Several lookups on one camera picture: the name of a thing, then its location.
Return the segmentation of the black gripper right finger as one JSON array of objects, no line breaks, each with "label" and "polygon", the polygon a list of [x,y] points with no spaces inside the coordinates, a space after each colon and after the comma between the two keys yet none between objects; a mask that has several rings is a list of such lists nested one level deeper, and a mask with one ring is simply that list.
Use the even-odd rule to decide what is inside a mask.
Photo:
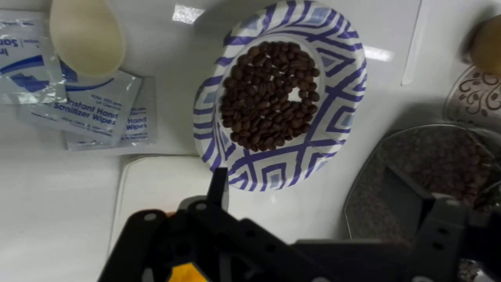
[{"label": "black gripper right finger", "polygon": [[412,245],[436,200],[412,178],[398,168],[387,167],[383,181],[383,203],[392,236]]}]

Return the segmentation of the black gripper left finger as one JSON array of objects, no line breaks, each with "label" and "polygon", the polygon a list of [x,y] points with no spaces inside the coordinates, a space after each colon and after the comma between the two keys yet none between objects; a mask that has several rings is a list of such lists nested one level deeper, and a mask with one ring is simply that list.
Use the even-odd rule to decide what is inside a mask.
[{"label": "black gripper left finger", "polygon": [[218,168],[213,172],[207,201],[212,203],[217,209],[224,209],[228,206],[228,181],[229,176],[226,168]]}]

